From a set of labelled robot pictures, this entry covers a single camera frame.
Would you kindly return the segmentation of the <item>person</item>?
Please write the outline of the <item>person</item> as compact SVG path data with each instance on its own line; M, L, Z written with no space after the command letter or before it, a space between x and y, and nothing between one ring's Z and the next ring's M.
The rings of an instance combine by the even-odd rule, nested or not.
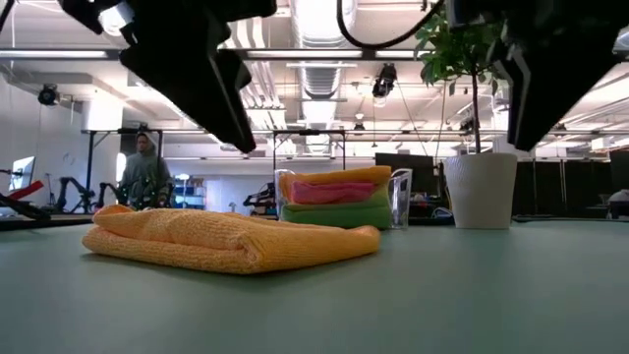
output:
M171 194L171 174L145 132L136 135L137 151L128 156L119 187L124 204L135 210L167 207Z

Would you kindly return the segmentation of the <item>silver ceiling air duct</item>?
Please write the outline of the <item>silver ceiling air duct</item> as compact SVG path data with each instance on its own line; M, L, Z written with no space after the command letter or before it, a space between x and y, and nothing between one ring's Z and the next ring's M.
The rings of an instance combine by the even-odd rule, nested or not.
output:
M336 15L342 14L350 30L356 21L358 0L291 0L291 25L295 45L300 49L347 49L350 43L341 33ZM302 61L299 68L301 117L312 130L331 130L340 97L339 61Z

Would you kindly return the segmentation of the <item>blue storage shelf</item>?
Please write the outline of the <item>blue storage shelf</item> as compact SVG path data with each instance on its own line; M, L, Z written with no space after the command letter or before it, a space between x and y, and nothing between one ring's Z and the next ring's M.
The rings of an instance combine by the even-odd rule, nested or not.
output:
M205 182L201 177L179 174L174 178L172 207L205 210Z

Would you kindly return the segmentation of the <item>white computer monitor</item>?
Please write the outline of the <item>white computer monitor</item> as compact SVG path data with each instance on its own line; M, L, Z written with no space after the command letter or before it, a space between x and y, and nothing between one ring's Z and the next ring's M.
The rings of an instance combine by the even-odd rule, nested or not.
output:
M30 185L35 165L35 157L28 156L15 160L11 168L9 190L17 191Z

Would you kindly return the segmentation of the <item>black ceiling spotlight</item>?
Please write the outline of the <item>black ceiling spotlight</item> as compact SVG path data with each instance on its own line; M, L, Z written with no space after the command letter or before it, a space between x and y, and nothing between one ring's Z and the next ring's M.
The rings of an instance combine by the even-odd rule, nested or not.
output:
M55 106L59 101L59 93L55 84L44 84L38 93L37 100L44 106Z

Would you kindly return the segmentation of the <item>red padded bar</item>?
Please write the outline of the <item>red padded bar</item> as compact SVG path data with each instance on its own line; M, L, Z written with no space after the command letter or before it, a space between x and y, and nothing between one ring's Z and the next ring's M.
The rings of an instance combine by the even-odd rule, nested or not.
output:
M30 185L28 185L27 187L15 190L13 192L11 192L8 197L12 200L22 200L23 198L34 194L35 192L39 191L40 189L42 189L44 187L44 184L37 180L33 183L31 183Z

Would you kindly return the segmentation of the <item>black room partition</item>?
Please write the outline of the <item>black room partition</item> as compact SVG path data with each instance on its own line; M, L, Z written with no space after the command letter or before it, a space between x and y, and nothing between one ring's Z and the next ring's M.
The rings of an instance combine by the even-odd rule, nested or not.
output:
M519 161L513 216L606 218L613 193L609 162Z

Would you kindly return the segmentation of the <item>white plant pot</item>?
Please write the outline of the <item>white plant pot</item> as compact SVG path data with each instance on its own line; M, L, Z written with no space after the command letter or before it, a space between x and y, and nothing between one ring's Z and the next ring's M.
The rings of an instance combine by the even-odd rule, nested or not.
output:
M455 226L462 229L510 227L517 156L479 153L443 162Z

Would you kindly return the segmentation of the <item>green microfiber towel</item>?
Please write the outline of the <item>green microfiber towel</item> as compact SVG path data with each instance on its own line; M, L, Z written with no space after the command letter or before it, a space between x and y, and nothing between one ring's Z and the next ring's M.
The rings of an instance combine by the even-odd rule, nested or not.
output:
M387 229L391 223L388 191L377 189L367 200L336 205L298 205L286 203L280 211L283 221L341 228L373 226Z

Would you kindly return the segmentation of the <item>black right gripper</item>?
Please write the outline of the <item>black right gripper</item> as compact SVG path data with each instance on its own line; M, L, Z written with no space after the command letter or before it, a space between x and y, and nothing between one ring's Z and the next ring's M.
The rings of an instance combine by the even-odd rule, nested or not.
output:
M454 29L500 27L486 61L509 85L507 141L530 150L619 62L629 0L445 0ZM581 64L576 49L588 44Z

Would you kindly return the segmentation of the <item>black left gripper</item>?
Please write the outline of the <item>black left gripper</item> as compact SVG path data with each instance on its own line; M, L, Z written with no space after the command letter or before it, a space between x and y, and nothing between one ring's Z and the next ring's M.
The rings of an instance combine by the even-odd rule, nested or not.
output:
M128 43L123 66L190 119L243 153L257 147L240 90L252 76L220 44L229 25L277 11L277 0L57 0L96 34L117 30Z

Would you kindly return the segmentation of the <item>clear plastic bin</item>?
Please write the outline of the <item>clear plastic bin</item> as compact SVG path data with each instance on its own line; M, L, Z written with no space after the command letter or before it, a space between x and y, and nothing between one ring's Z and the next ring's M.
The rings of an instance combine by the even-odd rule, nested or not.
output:
M281 169L275 172L276 203L280 220L282 220L280 217L281 208L286 203L294 204L290 201L290 195L288 197L283 196L276 184L276 178L281 173L288 171L291 170ZM410 169L398 169L396 171L391 169L391 171L392 174L389 180L384 184L376 185L376 190L385 187L388 191L389 204L391 208L391 223L387 229L406 228L408 226L409 219L413 172Z

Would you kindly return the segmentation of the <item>pink microfiber towel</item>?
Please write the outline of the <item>pink microfiber towel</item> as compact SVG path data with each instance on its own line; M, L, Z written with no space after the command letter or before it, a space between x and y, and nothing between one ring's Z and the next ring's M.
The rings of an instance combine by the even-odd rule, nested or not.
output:
M342 182L314 185L294 182L290 201L301 205L328 205L362 202L376 190L376 185L366 182Z

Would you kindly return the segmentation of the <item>green leafy plant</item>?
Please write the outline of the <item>green leafy plant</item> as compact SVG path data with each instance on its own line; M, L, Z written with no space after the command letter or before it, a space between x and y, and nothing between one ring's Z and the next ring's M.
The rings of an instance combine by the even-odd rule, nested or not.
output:
M501 38L503 22L454 28L446 18L444 5L434 6L424 25L416 32L416 57L424 64L420 77L427 86L438 81L454 84L468 76L472 80L472 131L475 153L480 153L481 123L479 84L490 81L496 88L487 59L490 46Z

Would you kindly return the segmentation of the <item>black metal rig frame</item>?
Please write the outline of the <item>black metal rig frame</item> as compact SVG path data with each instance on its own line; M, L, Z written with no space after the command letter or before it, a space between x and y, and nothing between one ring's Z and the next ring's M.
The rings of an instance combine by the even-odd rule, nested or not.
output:
M273 142L273 152L272 152L272 169L275 170L277 167L277 155L276 150L278 148L277 145L277 137L279 135L285 135L287 138L291 138L293 135L298 135L302 137L314 137L327 135L331 137L332 135L338 135L342 138L342 169L347 169L346 162L346 145L347 145L347 135L348 132L345 130L320 130L320 129L301 129L301 130L271 130L272 142Z
M140 128L119 128L116 130L81 130L82 134L88 135L88 153L87 153L87 163L86 163L86 187L89 188L91 186L92 180L92 165L93 165L93 154L95 147L102 142L106 137L110 135L136 135L137 133L156 133L158 135L158 143L157 143L157 154L159 157L162 156L162 148L164 142L164 133L163 129L149 129L147 127Z

